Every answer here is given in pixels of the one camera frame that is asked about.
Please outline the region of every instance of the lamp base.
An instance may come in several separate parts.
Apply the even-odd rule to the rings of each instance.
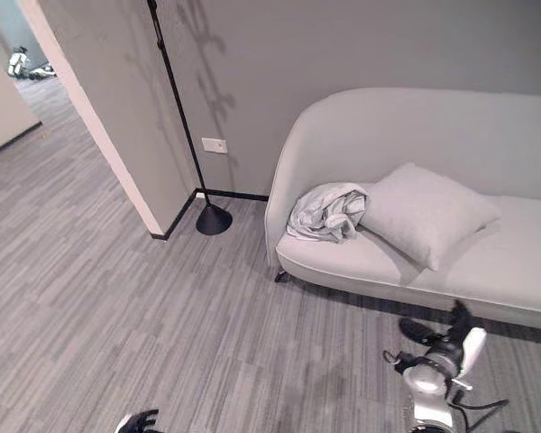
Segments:
[[[211,236],[223,233],[233,223],[233,216],[213,204],[206,205],[197,219],[197,230]]]

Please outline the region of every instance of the black baseboard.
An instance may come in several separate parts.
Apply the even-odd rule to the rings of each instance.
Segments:
[[[169,229],[166,231],[164,235],[157,235],[155,233],[151,233],[151,238],[158,239],[159,241],[168,241],[170,235],[172,235],[172,231],[179,224],[184,214],[187,213],[187,210],[190,207],[190,205],[192,205],[192,202],[194,201],[196,195],[197,195],[197,190],[195,189],[194,191],[190,193],[190,196],[188,196],[187,201],[185,201],[184,205],[182,205],[182,209],[177,214],[177,217],[174,218],[174,221],[172,221],[172,224],[170,225]]]
[[[16,141],[20,140],[25,135],[31,133],[35,129],[40,128],[41,126],[42,126],[42,122],[38,122],[37,124],[33,124],[30,128],[23,130],[21,133],[16,135],[12,140],[8,140],[6,143],[2,144],[0,146],[0,152],[6,149],[7,147],[11,146],[12,144],[14,144]]]
[[[197,192],[205,192],[202,189],[197,189]],[[232,197],[232,198],[242,198],[245,200],[256,200],[256,201],[269,201],[269,196],[259,196],[257,194],[246,194],[244,192],[232,192],[232,191],[222,191],[220,189],[206,189],[206,193],[211,196],[220,196],[220,197]]]
[[[157,235],[155,233],[151,233],[152,239],[157,239],[160,241],[168,241],[170,235],[172,234],[172,231],[175,229],[175,227],[179,224],[180,220],[186,214],[188,208],[194,201],[195,197],[197,196],[198,192],[204,193],[204,190],[201,188],[196,188],[194,191],[190,193],[190,196],[188,197],[185,204],[182,206],[182,209],[180,210],[179,214],[176,218],[174,218],[174,221],[172,221],[172,224],[170,225],[169,229],[166,231],[164,235]],[[269,196],[259,196],[256,194],[245,194],[242,192],[232,192],[232,191],[221,191],[220,189],[207,189],[206,193],[211,196],[219,196],[219,197],[230,197],[230,198],[242,198],[245,200],[257,200],[257,201],[269,201]]]

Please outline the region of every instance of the sofa seat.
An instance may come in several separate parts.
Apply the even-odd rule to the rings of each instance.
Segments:
[[[477,316],[541,327],[541,200],[492,199],[501,220],[453,248],[439,272],[361,228],[342,244],[285,234],[276,251],[287,272],[326,287],[439,309],[467,299]]]

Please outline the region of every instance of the floor lamp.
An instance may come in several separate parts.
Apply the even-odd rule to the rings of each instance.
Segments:
[[[172,87],[172,93],[177,101],[177,107],[179,108],[180,120],[184,126],[184,133],[187,136],[188,147],[190,153],[192,153],[192,159],[195,162],[195,168],[197,169],[198,179],[200,180],[200,188],[205,194],[206,206],[200,213],[197,220],[197,230],[203,235],[218,235],[223,233],[232,223],[233,216],[224,209],[213,205],[210,202],[210,197],[206,192],[205,180],[202,177],[202,171],[200,170],[200,164],[198,164],[197,153],[195,152],[195,145],[192,143],[192,137],[190,136],[190,130],[188,129],[187,117],[184,115],[184,109],[182,108],[182,102],[180,101],[179,89],[174,79],[174,73],[172,72],[172,66],[170,65],[169,54],[166,52],[166,46],[164,45],[164,39],[162,39],[162,30],[160,29],[159,17],[156,14],[157,4],[156,0],[147,0],[148,7],[151,11],[152,22],[154,23],[154,31],[156,32],[157,45],[162,53],[162,59],[164,60],[164,66],[169,74],[170,86]]]

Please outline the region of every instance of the sofa armrest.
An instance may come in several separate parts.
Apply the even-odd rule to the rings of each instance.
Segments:
[[[264,214],[267,262],[270,267],[280,266],[275,249],[286,231],[290,211],[297,199],[313,186],[311,173],[300,166],[301,141],[305,139],[300,125],[299,118],[282,147]]]

